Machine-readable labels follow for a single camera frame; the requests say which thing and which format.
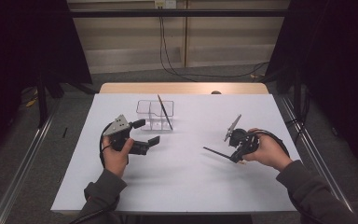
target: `transparent container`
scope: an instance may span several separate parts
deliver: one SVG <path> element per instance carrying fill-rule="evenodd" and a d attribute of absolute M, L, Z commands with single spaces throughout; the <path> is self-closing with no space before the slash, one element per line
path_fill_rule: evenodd
<path fill-rule="evenodd" d="M 162 101 L 167 117 L 173 128 L 173 101 Z M 141 100 L 136 107 L 138 119 L 145 119 L 146 125 L 141 130 L 170 130 L 170 124 L 159 101 Z"/>

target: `gray sleeve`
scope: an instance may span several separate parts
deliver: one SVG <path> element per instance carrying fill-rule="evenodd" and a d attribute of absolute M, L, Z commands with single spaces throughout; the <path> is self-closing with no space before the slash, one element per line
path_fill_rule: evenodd
<path fill-rule="evenodd" d="M 290 163 L 277 176 L 289 191 L 297 210 L 303 210 L 322 223 L 358 223 L 358 217 L 331 193 L 326 181 L 319 175 L 311 174 L 301 163 Z M 302 216 L 303 223 L 315 223 Z"/>
<path fill-rule="evenodd" d="M 86 204 L 80 211 L 78 217 L 87 216 L 100 211 L 108 206 L 115 210 L 119 201 L 119 193 L 127 187 L 127 184 L 118 176 L 103 169 L 102 174 L 95 183 L 89 183 L 84 189 Z M 82 223 L 112 223 L 113 216 L 109 213 L 103 213 Z"/>

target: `white table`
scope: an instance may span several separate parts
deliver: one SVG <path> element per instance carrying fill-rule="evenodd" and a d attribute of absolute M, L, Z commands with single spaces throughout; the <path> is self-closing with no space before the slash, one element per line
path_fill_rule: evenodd
<path fill-rule="evenodd" d="M 299 156 L 272 95 L 161 94 L 175 103 L 173 131 L 131 131 L 135 140 L 156 135 L 160 143 L 146 156 L 130 155 L 118 212 L 126 214 L 248 214 L 295 211 L 286 189 L 275 180 L 277 171 L 258 162 L 235 164 L 202 147 L 228 156 L 235 150 L 223 142 L 227 127 L 242 114 L 237 128 L 261 128 L 286 144 L 291 158 Z M 139 100 L 156 94 L 98 94 L 78 140 L 73 158 L 51 210 L 78 212 L 83 189 L 103 167 L 98 142 L 103 127 L 119 114 L 137 120 Z"/>

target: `person's left hand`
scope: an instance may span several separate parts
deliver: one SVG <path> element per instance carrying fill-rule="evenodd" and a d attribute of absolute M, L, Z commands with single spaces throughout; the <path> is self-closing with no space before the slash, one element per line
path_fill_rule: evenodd
<path fill-rule="evenodd" d="M 116 151 L 112 147 L 107 147 L 110 145 L 109 137 L 106 136 L 103 138 L 103 147 L 107 147 L 103 151 L 103 159 L 105 163 L 105 169 L 117 175 L 118 177 L 123 177 L 124 169 L 127 165 L 127 156 L 132 148 L 133 139 L 129 138 L 124 144 L 124 147 L 121 151 Z"/>

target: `person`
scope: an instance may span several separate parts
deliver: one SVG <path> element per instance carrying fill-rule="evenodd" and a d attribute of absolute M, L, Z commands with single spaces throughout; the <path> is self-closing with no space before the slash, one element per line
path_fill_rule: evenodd
<path fill-rule="evenodd" d="M 292 161 L 271 137 L 259 134 L 258 138 L 257 151 L 244 155 L 243 158 L 246 161 L 258 161 L 280 172 L 276 179 L 288 189 L 293 205 L 301 213 L 301 223 L 358 223 L 358 217 L 330 193 L 323 178 L 310 173 L 301 161 Z M 89 183 L 86 187 L 87 202 L 78 215 L 79 217 L 86 217 L 88 214 L 93 214 L 104 208 L 116 209 L 119 193 L 127 186 L 121 177 L 124 174 L 127 155 L 132 144 L 133 140 L 129 138 L 121 151 L 115 151 L 112 148 L 103 151 L 105 169 L 95 183 Z M 109 139 L 105 137 L 103 147 L 108 146 Z M 82 223 L 112 223 L 115 221 L 118 219 L 106 212 L 86 219 Z"/>
<path fill-rule="evenodd" d="M 119 223 L 118 218 L 111 213 L 117 207 L 120 192 L 127 187 L 121 179 L 132 148 L 133 139 L 127 139 L 121 151 L 110 147 L 109 137 L 103 138 L 103 160 L 105 167 L 95 183 L 89 183 L 84 189 L 86 203 L 71 223 Z"/>

